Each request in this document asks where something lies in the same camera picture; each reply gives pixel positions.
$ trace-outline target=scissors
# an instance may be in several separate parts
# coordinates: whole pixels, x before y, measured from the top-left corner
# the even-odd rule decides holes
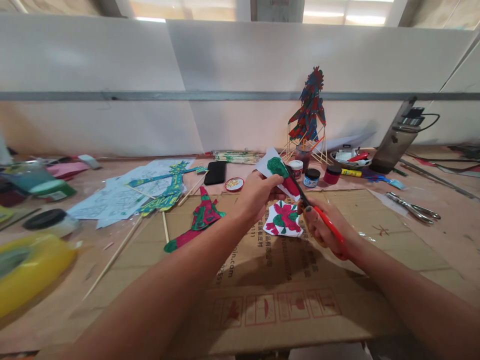
[[[288,176],[290,176],[290,178],[293,180],[293,182],[296,185],[296,188],[298,189],[298,192],[300,193],[301,207],[302,207],[303,210],[305,210],[306,207],[311,206],[310,202],[307,200],[307,197],[305,196],[305,193],[303,192],[303,190],[300,187],[297,180],[295,180],[294,174],[292,172],[292,168],[290,166],[286,165],[286,169],[288,170]],[[344,261],[348,260],[348,258],[345,256],[345,254],[347,253],[347,250],[346,250],[346,247],[345,247],[345,240],[344,240],[344,237],[342,236],[342,234],[340,233],[340,231],[330,221],[329,217],[327,215],[325,215],[323,213],[323,211],[318,208],[318,206],[312,206],[312,208],[315,209],[315,211],[318,213],[318,215],[320,215],[320,218],[325,223],[325,225],[330,229],[330,231],[333,233],[336,240],[340,244],[340,247],[342,248],[342,254],[334,253],[335,256],[337,258],[339,258],[340,260],[344,260]],[[305,218],[305,216],[303,217],[303,219],[304,219],[306,227],[308,229],[309,225],[307,223],[307,219]],[[323,248],[325,248],[325,242],[323,240],[317,239],[314,236],[314,234],[312,234],[312,233],[311,233],[311,235],[313,236],[313,238],[316,240],[317,243],[319,243]]]

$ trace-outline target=sketch paper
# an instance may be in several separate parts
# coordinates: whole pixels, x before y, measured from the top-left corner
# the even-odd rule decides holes
[[[124,184],[136,179],[152,178],[168,174],[170,172],[170,165],[178,164],[181,161],[188,162],[187,168],[189,168],[195,161],[195,158],[167,158],[153,160],[149,164],[139,166],[116,179],[107,179],[105,181],[106,186],[104,189],[97,191],[67,212],[76,219],[109,220],[109,225],[113,224],[113,220],[128,219],[143,204],[149,201],[150,198],[135,190],[129,189],[124,186]],[[172,178],[167,177],[162,180],[140,185],[137,189],[151,196],[158,196],[167,189],[171,181]]]
[[[266,150],[265,156],[256,164],[256,169],[267,178],[273,174],[281,175],[285,180],[282,184],[278,185],[278,188],[294,201],[297,202],[300,199],[300,192],[293,180],[289,177],[289,172],[274,147],[269,147]]]
[[[268,219],[263,231],[270,235],[299,238],[304,230],[299,225],[297,205],[289,205],[280,200],[268,208]]]

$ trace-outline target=bundle of bamboo sticks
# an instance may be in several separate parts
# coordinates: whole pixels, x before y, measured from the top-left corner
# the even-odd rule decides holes
[[[214,151],[213,155],[217,161],[226,161],[235,164],[256,164],[260,159],[259,153],[255,151]]]

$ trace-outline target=table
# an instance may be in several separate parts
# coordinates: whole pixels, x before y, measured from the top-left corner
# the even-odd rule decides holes
[[[409,162],[415,160],[406,156]],[[42,200],[29,200],[22,207],[42,207],[42,210],[52,208],[69,209],[74,204],[85,199],[95,191],[104,187],[103,181],[107,178],[122,175],[129,170],[146,165],[152,159],[135,160],[108,160],[101,161],[103,166],[99,170],[87,170],[75,176],[69,183],[78,190],[74,197],[58,203],[45,204]],[[197,157],[193,166],[206,166],[213,159],[210,157]],[[325,166],[313,165],[322,175]],[[253,165],[228,164],[226,179],[241,177],[245,179],[254,169]],[[446,180],[455,182],[456,185],[465,187],[466,190],[479,191],[479,180],[467,176],[445,174],[441,170],[428,167],[428,171],[437,170]],[[347,190],[368,189],[379,194],[393,191],[407,201],[429,208],[442,217],[434,226],[426,226],[412,217],[403,217],[405,224],[419,235],[429,246],[446,259],[463,276],[464,281],[457,287],[449,289],[464,300],[478,306],[480,304],[480,203],[469,199],[454,190],[422,177],[409,170],[403,177],[396,173],[388,175],[391,179],[398,179],[409,187],[406,191],[396,190],[385,182],[373,183],[365,179],[342,176],[336,185],[326,186],[320,184],[317,190]],[[187,188],[191,188],[198,181],[195,173],[183,176]],[[223,184],[207,186],[211,195],[225,191]],[[95,230],[96,221],[82,221],[82,231],[73,234],[68,240],[76,243],[82,241],[77,260],[70,267],[64,279],[53,291],[44,295],[41,302],[31,305],[21,317],[5,325],[0,331],[0,354],[35,351],[48,344],[50,335],[57,330],[61,323],[74,311],[82,301],[87,291],[115,253],[120,242],[125,238],[136,221],[136,217],[116,223],[106,228]],[[146,219],[140,229],[148,223]],[[4,243],[25,235],[21,228],[22,222],[4,230],[0,242]],[[103,251],[110,242],[114,245]]]

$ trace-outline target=black phone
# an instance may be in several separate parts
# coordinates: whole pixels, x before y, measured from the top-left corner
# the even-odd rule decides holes
[[[205,185],[222,184],[225,182],[225,173],[227,171],[226,161],[212,161],[208,164],[208,172],[205,176]]]

